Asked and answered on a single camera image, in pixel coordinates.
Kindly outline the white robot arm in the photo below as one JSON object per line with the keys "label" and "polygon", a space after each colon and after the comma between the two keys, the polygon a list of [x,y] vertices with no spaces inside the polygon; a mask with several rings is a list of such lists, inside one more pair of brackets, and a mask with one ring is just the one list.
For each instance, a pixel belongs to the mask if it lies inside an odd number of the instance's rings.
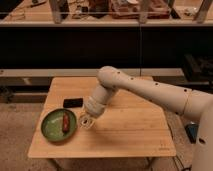
{"label": "white robot arm", "polygon": [[198,123],[191,171],[213,171],[213,94],[135,78],[112,66],[100,68],[97,80],[98,85],[84,103],[79,118],[82,127],[92,126],[119,89],[129,91]]}

